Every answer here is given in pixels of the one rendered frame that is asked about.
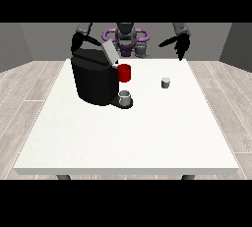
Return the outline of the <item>black coffee machine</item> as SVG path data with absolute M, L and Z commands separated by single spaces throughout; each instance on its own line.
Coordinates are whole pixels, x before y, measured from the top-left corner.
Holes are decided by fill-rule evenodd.
M 119 104 L 117 67 L 109 64 L 105 53 L 97 49 L 78 49 L 72 54 L 71 65 L 79 97 L 92 105 L 114 105 L 121 109 L 133 106 Z

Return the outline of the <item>pale grey machine lid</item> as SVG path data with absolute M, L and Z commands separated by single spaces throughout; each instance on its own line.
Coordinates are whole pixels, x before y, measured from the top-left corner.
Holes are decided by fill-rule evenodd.
M 111 40 L 104 42 L 101 45 L 101 49 L 105 53 L 105 56 L 107 57 L 107 60 L 110 65 L 114 65 L 118 61 L 119 55 Z

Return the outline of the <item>red pod holder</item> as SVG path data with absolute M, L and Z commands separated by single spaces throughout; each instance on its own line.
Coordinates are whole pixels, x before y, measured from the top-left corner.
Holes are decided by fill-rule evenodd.
M 128 64 L 120 64 L 117 67 L 118 81 L 121 83 L 127 83 L 131 80 L 131 66 Z

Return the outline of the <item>small grey cup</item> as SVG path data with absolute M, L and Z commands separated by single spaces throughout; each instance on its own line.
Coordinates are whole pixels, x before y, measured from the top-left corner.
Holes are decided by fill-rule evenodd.
M 127 106 L 131 102 L 131 94 L 128 90 L 121 90 L 118 93 L 119 104 L 122 106 Z

